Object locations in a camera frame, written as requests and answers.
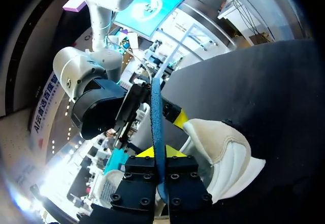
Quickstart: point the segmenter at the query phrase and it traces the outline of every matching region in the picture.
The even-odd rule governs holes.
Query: banner
[[[72,46],[80,49],[90,49],[92,40],[91,27],[87,29]],[[42,96],[35,110],[31,125],[29,148],[37,154],[42,161],[46,162],[47,145],[50,137],[52,124],[61,103],[65,91],[59,84],[59,80],[52,72],[44,86]]]

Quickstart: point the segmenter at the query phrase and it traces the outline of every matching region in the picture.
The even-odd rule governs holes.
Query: cable
[[[248,9],[246,8],[246,11],[245,9],[243,8],[242,4],[240,5],[240,7],[242,8],[243,12],[245,13],[246,16],[244,16],[244,14],[240,11],[239,7],[238,7],[238,3],[239,1],[238,0],[233,0],[232,3],[234,4],[234,7],[237,9],[237,11],[239,12],[243,22],[245,23],[245,25],[247,26],[247,28],[252,32],[254,33],[254,35],[256,36],[256,41],[257,43],[259,44],[259,40],[258,40],[258,36],[259,37],[262,37],[267,43],[270,42],[267,38],[264,37],[264,35],[262,35],[258,30],[257,30],[257,27],[254,23],[254,20],[252,18],[252,16],[250,15]]]
[[[107,36],[107,40],[108,40],[108,43],[118,46],[119,48],[121,48],[122,50],[124,50],[125,52],[127,52],[128,54],[130,54],[131,56],[133,56],[136,59],[138,59],[142,63],[143,67],[147,70],[148,76],[149,76],[149,80],[150,80],[150,83],[151,83],[151,81],[152,81],[151,71],[147,67],[146,62],[144,60],[139,59],[136,55],[133,54],[133,52],[131,52],[128,49],[125,49],[123,46],[121,46],[121,45],[113,42],[112,40],[110,40],[110,38],[108,36]]]

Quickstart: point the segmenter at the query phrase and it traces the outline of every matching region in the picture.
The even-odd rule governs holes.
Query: teal object
[[[106,164],[104,175],[111,170],[120,170],[120,166],[125,165],[127,159],[128,155],[124,153],[123,149],[114,149]]]

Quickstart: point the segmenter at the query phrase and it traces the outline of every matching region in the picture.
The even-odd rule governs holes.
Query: black mount
[[[205,223],[212,208],[212,196],[197,174],[194,157],[167,158],[167,191],[170,223]],[[125,175],[111,195],[112,208],[92,205],[93,212],[80,224],[152,224],[154,221],[157,170],[154,158],[130,156]]]

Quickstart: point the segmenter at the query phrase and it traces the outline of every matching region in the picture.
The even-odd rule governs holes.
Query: display screen
[[[183,0],[134,0],[116,15],[117,25],[150,38],[160,24]]]

